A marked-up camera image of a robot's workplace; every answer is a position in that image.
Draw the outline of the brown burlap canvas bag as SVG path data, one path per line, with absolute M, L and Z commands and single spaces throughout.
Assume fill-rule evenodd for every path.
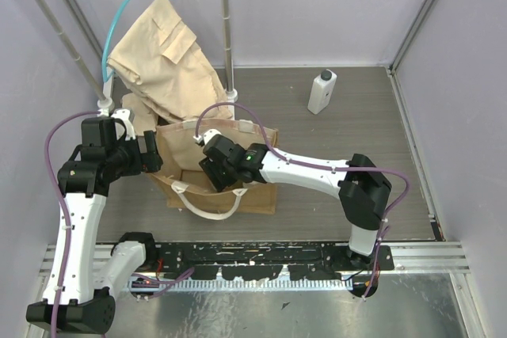
M 199 166 L 203 148 L 194 140 L 195 120 L 156 127 L 156 144 L 162 168 L 148 176 L 166 196 L 168 207 L 186 208 L 201 218 L 224 220 L 235 212 L 273 215 L 278 188 L 275 184 L 241 181 L 217 192 Z

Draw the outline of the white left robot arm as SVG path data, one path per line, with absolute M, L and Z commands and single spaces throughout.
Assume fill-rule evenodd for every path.
M 82 142 L 50 178 L 60 205 L 59 233 L 48 285 L 26 320 L 50 332 L 104 335 L 115 316 L 116 298 L 136 270 L 151 271 L 158 250 L 150 233 L 127 232 L 99 271 L 93 270 L 97 231 L 111 183 L 155 173 L 162 167 L 153 131 L 141 151 L 127 109 L 86 117 Z

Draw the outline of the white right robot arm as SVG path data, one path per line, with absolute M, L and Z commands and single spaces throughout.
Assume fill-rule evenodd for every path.
M 349 161 L 307 158 L 264 143 L 244 148 L 216 129 L 196 137 L 204 159 L 200 167 L 217 192 L 243 184 L 290 184 L 338 199 L 351 223 L 347 258 L 364 270 L 375 261 L 375 244 L 387 201 L 390 181 L 361 154 Z

